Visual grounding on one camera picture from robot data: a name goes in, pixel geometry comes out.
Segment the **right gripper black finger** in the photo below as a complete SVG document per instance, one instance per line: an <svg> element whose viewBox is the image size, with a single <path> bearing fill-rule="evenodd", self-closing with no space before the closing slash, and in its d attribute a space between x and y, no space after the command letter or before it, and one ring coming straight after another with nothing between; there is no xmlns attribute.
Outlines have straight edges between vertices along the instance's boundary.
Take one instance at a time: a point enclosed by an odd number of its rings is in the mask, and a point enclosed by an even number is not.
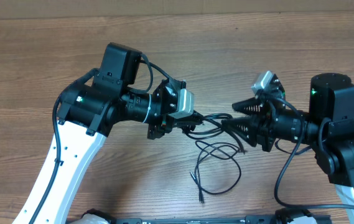
<svg viewBox="0 0 354 224"><path fill-rule="evenodd" d="M257 133L261 119L256 116L245 116L240 118L224 119L222 125L237 134L241 139L252 147L257 145Z"/></svg>
<svg viewBox="0 0 354 224"><path fill-rule="evenodd" d="M233 103L232 108L236 112L243 113L249 116L265 114L266 112L263 107L263 102L255 97Z"/></svg>

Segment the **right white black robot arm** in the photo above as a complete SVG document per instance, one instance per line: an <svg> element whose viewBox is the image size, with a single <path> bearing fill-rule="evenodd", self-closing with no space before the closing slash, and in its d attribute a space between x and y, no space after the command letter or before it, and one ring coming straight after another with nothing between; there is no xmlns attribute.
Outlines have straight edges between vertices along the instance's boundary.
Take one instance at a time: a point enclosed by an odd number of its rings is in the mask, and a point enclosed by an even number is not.
<svg viewBox="0 0 354 224"><path fill-rule="evenodd" d="M307 112L286 101L285 90L271 71L251 86L254 97L233 103L241 118L223 124L250 146L269 152L280 140L306 144L328 180L336 188L354 223L354 84L349 76L321 73L311 78Z"/></svg>

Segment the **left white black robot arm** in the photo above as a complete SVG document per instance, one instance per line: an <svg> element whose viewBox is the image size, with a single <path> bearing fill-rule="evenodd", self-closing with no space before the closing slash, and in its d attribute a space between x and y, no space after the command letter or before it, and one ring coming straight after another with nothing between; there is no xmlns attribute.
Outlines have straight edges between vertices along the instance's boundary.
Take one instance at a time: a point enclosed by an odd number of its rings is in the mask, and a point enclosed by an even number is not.
<svg viewBox="0 0 354 224"><path fill-rule="evenodd" d="M147 138L158 139L202 122L184 81L166 75L156 88L133 88L140 64L157 70L141 51L110 43L101 66L59 94L49 153L16 223L64 223L87 168L115 124L146 124Z"/></svg>

